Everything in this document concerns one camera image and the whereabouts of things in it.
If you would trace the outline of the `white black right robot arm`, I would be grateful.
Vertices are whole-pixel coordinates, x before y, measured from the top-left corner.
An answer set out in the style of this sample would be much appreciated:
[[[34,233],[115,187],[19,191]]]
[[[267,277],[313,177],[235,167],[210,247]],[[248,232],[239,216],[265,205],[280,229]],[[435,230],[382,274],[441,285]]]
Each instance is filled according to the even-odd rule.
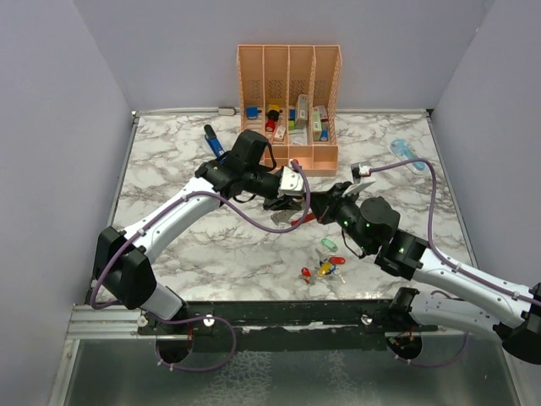
[[[374,263],[393,277],[431,285],[453,294],[436,300],[416,290],[402,290],[388,310],[399,331],[419,325],[449,326],[500,340],[510,355],[540,362],[540,287],[508,282],[443,254],[433,239],[399,228],[400,214],[382,197],[357,203],[352,184],[339,183],[311,195],[318,223],[338,224]]]

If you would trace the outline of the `white plug at wall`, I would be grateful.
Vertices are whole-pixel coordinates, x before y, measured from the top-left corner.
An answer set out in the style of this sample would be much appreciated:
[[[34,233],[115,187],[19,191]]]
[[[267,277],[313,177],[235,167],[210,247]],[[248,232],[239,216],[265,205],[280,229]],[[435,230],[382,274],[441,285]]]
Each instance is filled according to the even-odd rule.
[[[235,107],[218,107],[217,112],[219,115],[232,117],[237,114],[237,109]]]

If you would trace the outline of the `grey box in organizer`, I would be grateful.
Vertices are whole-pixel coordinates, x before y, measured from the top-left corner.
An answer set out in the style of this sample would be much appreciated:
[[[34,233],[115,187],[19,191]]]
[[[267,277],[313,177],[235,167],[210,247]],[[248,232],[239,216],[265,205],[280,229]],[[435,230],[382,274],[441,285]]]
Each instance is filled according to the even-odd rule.
[[[304,129],[308,122],[309,98],[306,94],[300,94],[295,106],[295,129]]]

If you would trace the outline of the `blue block in organizer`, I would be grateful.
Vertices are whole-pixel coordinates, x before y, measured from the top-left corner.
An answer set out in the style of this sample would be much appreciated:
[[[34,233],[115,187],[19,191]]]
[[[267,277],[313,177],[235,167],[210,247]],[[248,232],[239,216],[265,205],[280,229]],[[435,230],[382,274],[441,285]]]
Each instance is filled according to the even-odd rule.
[[[260,113],[261,111],[256,106],[248,106],[245,108],[245,114],[248,120],[257,119]]]

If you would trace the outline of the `yellow block in organizer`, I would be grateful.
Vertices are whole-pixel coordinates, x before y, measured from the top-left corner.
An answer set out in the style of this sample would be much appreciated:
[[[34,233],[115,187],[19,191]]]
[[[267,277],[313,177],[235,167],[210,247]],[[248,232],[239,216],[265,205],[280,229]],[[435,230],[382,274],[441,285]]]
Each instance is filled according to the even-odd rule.
[[[277,111],[277,112],[280,112],[281,111],[281,108],[279,105],[277,104],[269,104],[267,106],[267,111],[270,112],[270,111]]]

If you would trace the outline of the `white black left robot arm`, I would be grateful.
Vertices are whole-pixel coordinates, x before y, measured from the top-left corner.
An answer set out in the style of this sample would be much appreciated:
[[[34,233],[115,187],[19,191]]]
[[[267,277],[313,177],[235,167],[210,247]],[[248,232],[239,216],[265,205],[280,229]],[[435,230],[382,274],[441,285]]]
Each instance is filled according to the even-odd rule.
[[[233,201],[243,192],[265,199],[310,200],[309,181],[297,161],[285,167],[275,162],[269,167],[261,165],[263,155],[271,152],[266,137],[244,130],[230,151],[201,164],[188,183],[149,216],[121,231],[104,229],[96,246],[91,307],[107,307],[96,300],[100,288],[105,288],[115,303],[154,314],[165,332],[181,332],[187,321],[182,309],[185,302],[158,283],[152,269],[161,252],[193,223],[221,206],[240,214]]]

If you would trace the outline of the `silver keys pile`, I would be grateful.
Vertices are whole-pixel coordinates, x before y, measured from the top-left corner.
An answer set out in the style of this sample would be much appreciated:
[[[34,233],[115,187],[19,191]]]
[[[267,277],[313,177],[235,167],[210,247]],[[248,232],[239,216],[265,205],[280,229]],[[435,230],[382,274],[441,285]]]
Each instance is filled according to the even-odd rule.
[[[321,280],[326,280],[326,281],[339,281],[341,283],[346,283],[343,275],[342,275],[342,271],[341,271],[341,268],[340,266],[343,266],[343,265],[339,265],[337,266],[337,269],[332,272],[329,276],[326,276],[326,277],[319,277],[318,276],[318,269],[320,268],[320,265],[325,263],[325,262],[329,262],[329,258],[331,256],[339,256],[339,255],[336,255],[330,251],[321,251],[319,249],[315,249],[315,253],[316,255],[318,256],[318,261],[317,261],[317,264],[313,267],[308,267],[308,269],[310,270],[311,274],[312,274],[312,281],[311,281],[311,284],[307,284],[307,285],[313,285],[315,284],[317,281]],[[300,280],[303,281],[303,279],[301,278],[301,271],[300,271],[300,274],[298,275],[298,278]]]

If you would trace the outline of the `red black cylinder toy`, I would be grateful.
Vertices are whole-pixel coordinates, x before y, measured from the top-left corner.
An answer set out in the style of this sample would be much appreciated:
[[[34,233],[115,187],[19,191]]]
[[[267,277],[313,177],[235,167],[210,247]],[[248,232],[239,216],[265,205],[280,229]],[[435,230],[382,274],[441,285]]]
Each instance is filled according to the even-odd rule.
[[[265,130],[267,132],[273,133],[276,129],[276,126],[278,124],[279,118],[280,118],[280,111],[271,109],[268,111],[266,115],[266,123],[265,123]]]

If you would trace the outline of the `peach plastic desk organizer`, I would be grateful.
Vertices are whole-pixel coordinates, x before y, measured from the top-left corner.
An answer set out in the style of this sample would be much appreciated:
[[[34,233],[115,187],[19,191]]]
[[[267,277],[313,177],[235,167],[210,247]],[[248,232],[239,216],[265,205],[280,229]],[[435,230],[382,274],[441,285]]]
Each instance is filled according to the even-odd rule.
[[[271,149],[260,162],[282,167],[292,159],[313,177],[332,177],[338,171],[336,99],[342,55],[338,45],[240,45],[237,51],[238,93],[241,128],[267,138]],[[298,96],[309,98],[309,118],[304,129],[288,129],[295,120]],[[267,106],[280,106],[280,118],[273,133],[265,130]],[[312,109],[323,105],[329,118],[329,139],[313,141]],[[245,108],[256,106],[261,113],[248,120]]]

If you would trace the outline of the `green key tag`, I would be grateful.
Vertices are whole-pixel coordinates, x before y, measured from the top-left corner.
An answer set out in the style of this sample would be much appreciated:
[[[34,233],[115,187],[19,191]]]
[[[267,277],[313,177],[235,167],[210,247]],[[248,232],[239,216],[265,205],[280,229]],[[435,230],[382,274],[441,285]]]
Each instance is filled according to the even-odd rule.
[[[330,239],[328,238],[323,238],[321,240],[321,244],[326,247],[328,250],[332,251],[332,252],[336,252],[337,251],[337,245]]]

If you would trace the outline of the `grey red key organizer plate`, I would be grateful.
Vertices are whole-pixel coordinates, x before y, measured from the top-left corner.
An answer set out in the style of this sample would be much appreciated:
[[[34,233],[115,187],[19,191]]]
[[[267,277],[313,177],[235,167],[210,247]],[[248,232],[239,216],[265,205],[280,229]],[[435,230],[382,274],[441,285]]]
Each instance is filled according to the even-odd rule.
[[[278,229],[296,227],[299,223],[303,224],[306,222],[311,222],[315,219],[315,215],[314,213],[309,212],[302,221],[301,218],[302,212],[293,210],[274,211],[270,215],[270,219]]]

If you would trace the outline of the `packaged blue toothbrush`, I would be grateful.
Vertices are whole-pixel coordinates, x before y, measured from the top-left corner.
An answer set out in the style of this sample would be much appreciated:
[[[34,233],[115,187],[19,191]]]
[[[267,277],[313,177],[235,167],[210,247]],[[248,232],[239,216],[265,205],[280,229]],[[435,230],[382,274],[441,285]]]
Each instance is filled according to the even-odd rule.
[[[414,147],[402,138],[394,139],[390,143],[390,151],[401,161],[409,161],[412,159],[417,159],[418,154],[415,151]],[[407,168],[417,175],[425,174],[428,170],[424,162],[415,161],[407,164]]]

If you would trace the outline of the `small red key tag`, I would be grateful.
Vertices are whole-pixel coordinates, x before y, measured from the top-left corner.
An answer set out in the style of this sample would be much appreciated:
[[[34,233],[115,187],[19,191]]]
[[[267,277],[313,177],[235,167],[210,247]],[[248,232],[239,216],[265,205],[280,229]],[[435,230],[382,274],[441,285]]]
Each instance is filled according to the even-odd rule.
[[[303,267],[301,269],[301,278],[307,283],[311,284],[312,281],[312,274],[310,270],[307,267]]]

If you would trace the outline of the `blue black stapler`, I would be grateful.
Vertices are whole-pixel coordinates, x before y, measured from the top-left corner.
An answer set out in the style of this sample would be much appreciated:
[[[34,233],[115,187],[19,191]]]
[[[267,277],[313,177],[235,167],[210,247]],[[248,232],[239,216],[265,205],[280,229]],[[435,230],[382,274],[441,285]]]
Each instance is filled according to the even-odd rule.
[[[221,145],[221,142],[218,140],[215,130],[212,128],[210,124],[206,124],[204,126],[205,131],[205,141],[207,145],[210,147],[211,151],[216,157],[216,160],[218,162],[222,162],[225,159],[225,150],[223,149],[223,146]]]

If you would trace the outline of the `white red box in organizer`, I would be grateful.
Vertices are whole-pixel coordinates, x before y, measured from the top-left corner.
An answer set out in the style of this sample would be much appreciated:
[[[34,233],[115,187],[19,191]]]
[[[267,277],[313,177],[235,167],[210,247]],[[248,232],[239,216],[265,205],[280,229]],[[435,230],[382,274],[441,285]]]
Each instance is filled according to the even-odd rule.
[[[312,109],[312,135],[313,141],[326,142],[329,139],[329,118],[323,105]]]

